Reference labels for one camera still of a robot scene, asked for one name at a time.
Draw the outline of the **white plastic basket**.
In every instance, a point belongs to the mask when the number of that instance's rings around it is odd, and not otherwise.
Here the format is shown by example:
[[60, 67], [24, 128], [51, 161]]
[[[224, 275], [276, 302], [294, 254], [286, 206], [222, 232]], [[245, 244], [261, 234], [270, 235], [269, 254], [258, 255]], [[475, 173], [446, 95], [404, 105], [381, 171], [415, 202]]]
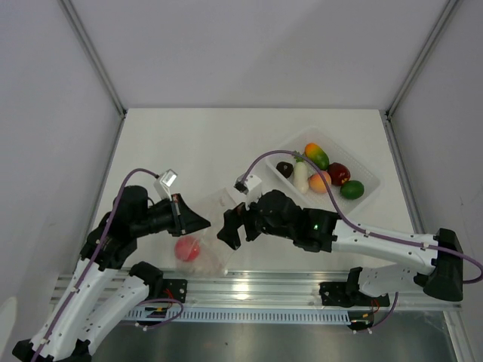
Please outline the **white plastic basket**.
[[[370, 204], [382, 189], [383, 181], [374, 171], [320, 128], [308, 127], [277, 148], [305, 155], [323, 167], [334, 200], [347, 216]], [[320, 176], [298, 155], [281, 153], [265, 158], [266, 165], [278, 177], [278, 187], [310, 207], [334, 210]]]

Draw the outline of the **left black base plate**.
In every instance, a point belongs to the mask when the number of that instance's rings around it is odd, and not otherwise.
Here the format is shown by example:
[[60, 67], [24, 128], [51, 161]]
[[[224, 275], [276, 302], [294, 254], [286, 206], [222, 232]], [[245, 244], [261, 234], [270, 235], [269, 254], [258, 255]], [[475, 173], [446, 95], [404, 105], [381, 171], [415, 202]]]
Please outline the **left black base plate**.
[[186, 301], [187, 290], [188, 280], [186, 279], [164, 279], [159, 297], [176, 299], [184, 303]]

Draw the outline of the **red tomato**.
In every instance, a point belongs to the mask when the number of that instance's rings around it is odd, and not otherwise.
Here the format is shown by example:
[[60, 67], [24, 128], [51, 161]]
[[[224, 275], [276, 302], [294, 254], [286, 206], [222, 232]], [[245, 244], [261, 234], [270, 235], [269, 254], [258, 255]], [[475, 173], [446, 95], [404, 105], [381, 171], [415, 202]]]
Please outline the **red tomato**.
[[200, 254], [200, 243], [197, 238], [186, 235], [179, 238], [174, 245], [174, 255], [182, 262], [192, 262]]

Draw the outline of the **right aluminium frame post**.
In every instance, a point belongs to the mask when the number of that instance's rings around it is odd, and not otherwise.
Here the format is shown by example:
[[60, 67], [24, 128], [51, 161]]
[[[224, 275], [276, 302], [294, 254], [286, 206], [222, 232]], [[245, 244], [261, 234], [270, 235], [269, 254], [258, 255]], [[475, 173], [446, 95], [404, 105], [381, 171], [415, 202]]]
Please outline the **right aluminium frame post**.
[[424, 66], [431, 57], [437, 44], [442, 39], [446, 29], [449, 27], [452, 19], [457, 13], [459, 7], [462, 5], [461, 0], [449, 0], [446, 1], [442, 10], [436, 17], [435, 22], [430, 28], [428, 35], [426, 36], [421, 48], [419, 49], [414, 61], [412, 62], [408, 72], [406, 73], [403, 82], [398, 87], [395, 96], [392, 98], [385, 115], [389, 121], [391, 121], [396, 114], [399, 106], [408, 95], [414, 83], [419, 77], [419, 74], [423, 71]]

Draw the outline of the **clear zip top bag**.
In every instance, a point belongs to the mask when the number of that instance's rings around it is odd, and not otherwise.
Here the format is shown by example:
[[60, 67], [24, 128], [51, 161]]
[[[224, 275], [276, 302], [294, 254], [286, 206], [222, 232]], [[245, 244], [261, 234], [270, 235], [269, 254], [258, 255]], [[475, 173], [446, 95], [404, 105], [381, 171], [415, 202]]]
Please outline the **clear zip top bag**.
[[197, 214], [207, 219], [211, 226], [190, 234], [200, 243], [200, 254], [192, 262], [182, 262], [176, 257], [176, 268], [185, 275], [200, 277], [222, 277], [227, 274], [227, 264], [234, 252], [217, 233], [223, 227], [223, 213], [236, 206], [229, 191], [224, 188], [204, 197], [192, 208]]

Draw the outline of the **left aluminium frame post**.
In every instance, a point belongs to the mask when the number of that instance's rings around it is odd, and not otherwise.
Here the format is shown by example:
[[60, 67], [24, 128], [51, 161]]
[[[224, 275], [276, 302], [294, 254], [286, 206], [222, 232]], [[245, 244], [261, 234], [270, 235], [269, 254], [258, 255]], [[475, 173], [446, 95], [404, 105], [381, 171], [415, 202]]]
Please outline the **left aluminium frame post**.
[[57, 1], [57, 4], [69, 23], [69, 26], [71, 27], [79, 45], [84, 51], [88, 62], [91, 64], [91, 68], [94, 70], [94, 73], [97, 76], [101, 86], [107, 93], [112, 106], [116, 110], [116, 113], [121, 118], [124, 118], [127, 110], [122, 104], [118, 92], [116, 91], [114, 84], [109, 77], [106, 67], [103, 64], [103, 61], [101, 60], [97, 49], [94, 46], [94, 43], [92, 42], [91, 37], [89, 36], [88, 31], [86, 30], [85, 25], [83, 24], [83, 21], [75, 8], [73, 1], [59, 0]]

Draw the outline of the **green lime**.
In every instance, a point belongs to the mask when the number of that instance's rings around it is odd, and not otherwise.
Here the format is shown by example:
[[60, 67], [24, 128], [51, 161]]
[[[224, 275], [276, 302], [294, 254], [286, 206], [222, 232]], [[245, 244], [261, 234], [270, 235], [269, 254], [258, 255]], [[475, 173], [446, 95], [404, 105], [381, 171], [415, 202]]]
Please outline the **green lime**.
[[365, 193], [365, 186], [358, 180], [350, 180], [340, 187], [340, 195], [347, 200], [359, 199]]

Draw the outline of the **dark red apple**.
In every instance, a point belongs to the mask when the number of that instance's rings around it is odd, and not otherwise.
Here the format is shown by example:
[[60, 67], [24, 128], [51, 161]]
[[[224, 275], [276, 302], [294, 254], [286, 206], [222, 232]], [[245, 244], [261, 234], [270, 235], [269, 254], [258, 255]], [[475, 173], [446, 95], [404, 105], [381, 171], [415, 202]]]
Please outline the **dark red apple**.
[[331, 182], [335, 186], [342, 186], [347, 181], [350, 181], [351, 173], [349, 169], [341, 164], [341, 163], [331, 163], [328, 168], [327, 172], [331, 176]]

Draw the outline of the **aluminium frame post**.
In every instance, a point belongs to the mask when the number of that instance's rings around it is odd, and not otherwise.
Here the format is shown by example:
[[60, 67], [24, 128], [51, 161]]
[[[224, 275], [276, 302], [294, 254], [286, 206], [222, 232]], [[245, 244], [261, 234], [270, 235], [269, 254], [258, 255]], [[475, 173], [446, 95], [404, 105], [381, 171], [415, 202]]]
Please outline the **aluminium frame post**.
[[109, 77], [106, 67], [103, 64], [103, 61], [101, 60], [97, 49], [94, 46], [94, 43], [92, 42], [91, 37], [89, 36], [88, 31], [86, 30], [85, 25], [83, 24], [83, 21], [75, 8], [73, 1], [59, 0], [57, 1], [57, 4], [69, 23], [69, 26], [71, 27], [79, 45], [84, 51], [88, 62], [91, 64], [91, 68], [94, 70], [94, 73], [97, 76], [101, 86], [107, 93], [112, 106], [116, 110], [116, 113], [121, 118], [124, 118], [127, 110], [122, 104], [118, 92], [116, 91], [114, 84]]
[[414, 83], [419, 77], [419, 74], [423, 71], [424, 66], [431, 57], [437, 44], [442, 39], [446, 29], [449, 27], [452, 19], [457, 13], [459, 7], [462, 5], [461, 0], [449, 0], [446, 1], [442, 10], [436, 17], [435, 22], [430, 28], [428, 35], [426, 36], [421, 48], [419, 49], [414, 61], [412, 62], [408, 72], [406, 73], [403, 82], [398, 87], [395, 96], [392, 98], [385, 115], [389, 121], [391, 121], [396, 114], [399, 106], [408, 95]]

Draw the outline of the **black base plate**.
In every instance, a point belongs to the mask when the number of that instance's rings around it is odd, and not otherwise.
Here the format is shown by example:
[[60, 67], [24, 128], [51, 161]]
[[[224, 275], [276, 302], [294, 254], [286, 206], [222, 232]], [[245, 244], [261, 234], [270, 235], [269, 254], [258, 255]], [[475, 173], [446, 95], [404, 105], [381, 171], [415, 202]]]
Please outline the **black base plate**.
[[389, 307], [387, 295], [372, 297], [347, 287], [346, 282], [322, 282], [319, 284], [319, 295], [323, 306], [351, 308], [355, 306], [371, 307], [374, 302], [382, 307]]
[[188, 280], [186, 279], [164, 279], [159, 297], [176, 299], [184, 303], [186, 301], [187, 290]]

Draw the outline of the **orange peach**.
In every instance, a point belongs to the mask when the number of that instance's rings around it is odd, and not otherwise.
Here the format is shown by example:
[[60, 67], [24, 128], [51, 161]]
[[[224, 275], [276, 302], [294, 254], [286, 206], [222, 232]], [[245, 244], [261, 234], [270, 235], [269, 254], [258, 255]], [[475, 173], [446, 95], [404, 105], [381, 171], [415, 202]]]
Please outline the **orange peach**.
[[308, 178], [308, 182], [309, 187], [313, 192], [325, 194], [328, 192], [328, 188], [326, 186], [331, 185], [331, 176], [325, 170], [323, 170], [321, 173], [323, 177], [321, 177], [319, 173], [314, 173], [310, 178]]

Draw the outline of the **aluminium mounting rail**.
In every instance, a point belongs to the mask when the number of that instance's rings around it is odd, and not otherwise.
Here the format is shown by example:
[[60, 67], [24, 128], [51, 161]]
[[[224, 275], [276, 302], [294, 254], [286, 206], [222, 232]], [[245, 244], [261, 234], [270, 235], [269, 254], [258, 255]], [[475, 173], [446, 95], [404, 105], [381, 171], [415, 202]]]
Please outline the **aluminium mounting rail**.
[[[319, 284], [328, 281], [345, 281], [346, 272], [274, 272], [229, 271], [221, 277], [182, 275], [167, 270], [167, 279], [187, 279], [186, 305], [201, 308], [285, 308], [308, 309], [321, 307]], [[106, 285], [99, 302], [107, 299], [128, 276], [122, 269]], [[71, 275], [57, 279], [50, 305], [56, 305], [63, 295]], [[461, 302], [443, 302], [432, 299], [422, 291], [402, 292], [396, 311], [459, 311]]]

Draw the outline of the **dark purple fruit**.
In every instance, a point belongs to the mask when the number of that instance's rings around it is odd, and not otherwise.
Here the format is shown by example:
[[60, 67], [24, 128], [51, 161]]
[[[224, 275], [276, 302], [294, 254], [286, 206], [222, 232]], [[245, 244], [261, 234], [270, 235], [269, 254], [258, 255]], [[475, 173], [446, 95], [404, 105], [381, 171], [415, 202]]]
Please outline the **dark purple fruit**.
[[285, 178], [288, 179], [291, 177], [292, 173], [294, 172], [294, 166], [291, 163], [286, 161], [281, 161], [277, 163], [275, 169]]

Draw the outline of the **white radish with leaves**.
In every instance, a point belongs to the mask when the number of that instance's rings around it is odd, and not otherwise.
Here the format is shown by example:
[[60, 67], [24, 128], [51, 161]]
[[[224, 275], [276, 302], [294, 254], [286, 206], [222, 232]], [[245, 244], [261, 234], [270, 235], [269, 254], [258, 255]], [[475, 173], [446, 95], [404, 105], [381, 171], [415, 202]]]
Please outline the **white radish with leaves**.
[[309, 170], [299, 152], [295, 153], [294, 159], [295, 165], [293, 184], [298, 192], [305, 195], [309, 190]]

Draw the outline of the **orange green mango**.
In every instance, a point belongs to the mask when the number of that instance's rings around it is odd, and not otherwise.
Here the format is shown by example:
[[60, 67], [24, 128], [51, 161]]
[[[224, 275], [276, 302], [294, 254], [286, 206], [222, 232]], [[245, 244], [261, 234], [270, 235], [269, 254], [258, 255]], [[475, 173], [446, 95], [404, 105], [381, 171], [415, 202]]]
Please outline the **orange green mango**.
[[308, 143], [304, 150], [305, 156], [316, 164], [320, 170], [327, 170], [330, 160], [326, 152], [316, 143]]

